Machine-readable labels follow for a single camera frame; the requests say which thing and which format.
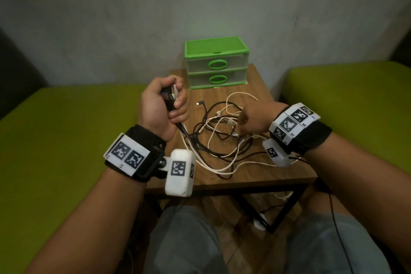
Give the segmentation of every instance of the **wood grain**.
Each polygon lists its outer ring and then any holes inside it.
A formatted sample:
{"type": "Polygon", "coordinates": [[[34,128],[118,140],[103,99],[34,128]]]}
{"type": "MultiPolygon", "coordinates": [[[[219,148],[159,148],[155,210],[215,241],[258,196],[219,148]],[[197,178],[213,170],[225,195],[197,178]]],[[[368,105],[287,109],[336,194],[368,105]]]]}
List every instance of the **wood grain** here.
{"type": "MultiPolygon", "coordinates": [[[[182,76],[185,79],[185,86],[188,86],[187,75],[185,70],[175,70],[172,74],[182,76]]],[[[205,112],[202,105],[196,105],[198,101],[203,100],[207,108],[210,108],[214,103],[226,101],[227,97],[233,92],[247,92],[254,95],[259,101],[270,102],[273,98],[270,91],[261,79],[257,69],[253,64],[249,64],[247,73],[247,84],[238,86],[228,86],[220,88],[189,90],[189,113],[190,117],[185,122],[188,130],[192,132],[193,127],[202,120],[205,112]]],[[[235,94],[230,97],[230,101],[243,107],[249,102],[256,102],[251,96],[245,94],[235,94]]],[[[217,110],[224,108],[225,104],[216,106],[217,110]]],[[[230,107],[229,111],[235,112],[234,107],[230,107]]],[[[218,129],[223,131],[226,128],[228,131],[231,127],[225,124],[219,124],[218,129]]],[[[200,141],[206,144],[211,136],[211,131],[204,130],[200,134],[200,141]]],[[[229,138],[221,141],[217,136],[213,136],[210,142],[210,148],[216,152],[231,152],[237,144],[235,138],[229,138]]],[[[170,156],[174,149],[185,149],[180,134],[177,132],[174,138],[167,144],[166,155],[170,156]]],[[[246,153],[247,155],[253,152],[264,151],[261,140],[255,139],[253,146],[246,153]]],[[[221,169],[228,163],[212,157],[207,153],[203,153],[204,159],[213,168],[221,169]]],[[[268,154],[257,154],[251,156],[247,161],[257,161],[272,164],[268,154]]],[[[296,162],[291,166],[269,167],[259,164],[245,164],[239,167],[237,172],[229,180],[223,180],[214,173],[196,164],[196,172],[194,177],[194,190],[216,190],[227,188],[244,188],[257,186],[271,186],[280,184],[296,184],[296,183],[311,183],[315,180],[316,174],[310,166],[302,162],[296,162]]],[[[147,184],[146,194],[164,194],[165,180],[152,178],[147,184]]]]}

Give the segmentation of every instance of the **forearm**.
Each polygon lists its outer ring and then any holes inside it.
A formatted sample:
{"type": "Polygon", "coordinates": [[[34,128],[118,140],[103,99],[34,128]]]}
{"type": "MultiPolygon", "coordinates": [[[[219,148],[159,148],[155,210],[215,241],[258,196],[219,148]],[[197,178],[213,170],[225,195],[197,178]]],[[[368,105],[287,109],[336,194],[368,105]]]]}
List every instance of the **forearm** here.
{"type": "Polygon", "coordinates": [[[140,183],[107,168],[26,273],[113,273],[143,198],[140,183]]]}
{"type": "Polygon", "coordinates": [[[334,133],[304,157],[370,233],[410,257],[410,175],[334,133]]]}

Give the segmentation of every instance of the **metal frame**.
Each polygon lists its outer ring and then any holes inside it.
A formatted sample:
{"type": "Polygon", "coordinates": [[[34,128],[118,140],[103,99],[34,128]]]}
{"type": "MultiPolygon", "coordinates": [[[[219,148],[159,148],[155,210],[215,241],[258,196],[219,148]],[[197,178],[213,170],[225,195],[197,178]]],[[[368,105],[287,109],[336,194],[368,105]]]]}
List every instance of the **metal frame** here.
{"type": "MultiPolygon", "coordinates": [[[[284,184],[284,185],[273,185],[273,186],[254,186],[254,187],[244,187],[244,188],[228,188],[228,189],[207,189],[207,190],[196,190],[193,191],[191,197],[206,197],[206,196],[223,196],[230,195],[236,202],[240,205],[241,209],[244,210],[245,214],[251,218],[258,220],[265,229],[274,233],[280,223],[284,220],[290,210],[294,207],[297,201],[300,199],[301,195],[304,193],[307,188],[307,183],[301,184],[284,184]],[[283,208],[280,210],[279,214],[275,218],[274,222],[270,225],[254,207],[243,197],[243,194],[259,194],[259,193],[271,193],[271,192],[287,192],[292,191],[293,194],[284,204],[283,208]]],[[[145,195],[145,198],[151,202],[153,208],[157,214],[160,216],[162,210],[156,200],[159,199],[170,199],[175,198],[168,196],[166,194],[148,194],[145,195]]]]}

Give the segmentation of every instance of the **green drawer handle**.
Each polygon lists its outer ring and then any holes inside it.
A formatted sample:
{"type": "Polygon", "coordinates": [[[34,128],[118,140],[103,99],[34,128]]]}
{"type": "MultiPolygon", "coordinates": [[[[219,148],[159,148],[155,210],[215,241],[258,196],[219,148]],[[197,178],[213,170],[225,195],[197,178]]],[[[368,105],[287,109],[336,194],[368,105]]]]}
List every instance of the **green drawer handle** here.
{"type": "Polygon", "coordinates": [[[214,75],[214,76],[210,77],[210,82],[212,84],[221,84],[226,80],[227,80],[227,76],[224,76],[224,75],[214,75]]]}
{"type": "Polygon", "coordinates": [[[208,67],[209,67],[210,69],[214,69],[214,70],[222,69],[222,68],[226,67],[226,65],[227,65],[227,61],[226,61],[226,60],[213,60],[213,61],[211,61],[210,63],[208,63],[208,67]],[[213,64],[216,64],[216,63],[223,63],[223,65],[220,65],[220,66],[214,65],[214,66],[213,66],[213,64]]]}

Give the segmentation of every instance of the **hand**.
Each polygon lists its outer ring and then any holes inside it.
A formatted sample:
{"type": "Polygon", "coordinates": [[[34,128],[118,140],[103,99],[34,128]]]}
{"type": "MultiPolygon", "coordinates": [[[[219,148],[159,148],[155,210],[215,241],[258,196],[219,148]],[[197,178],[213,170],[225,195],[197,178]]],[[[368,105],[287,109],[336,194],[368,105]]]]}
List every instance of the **hand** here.
{"type": "Polygon", "coordinates": [[[185,121],[189,114],[187,112],[187,91],[183,88],[183,81],[178,76],[168,76],[167,78],[155,78],[141,94],[141,110],[138,124],[164,141],[170,141],[176,133],[176,123],[185,121]],[[174,84],[178,98],[174,102],[174,111],[168,113],[166,103],[161,95],[161,89],[174,84]]]}
{"type": "Polygon", "coordinates": [[[287,106],[280,102],[253,102],[246,104],[238,118],[240,135],[267,132],[273,120],[287,106]]]}

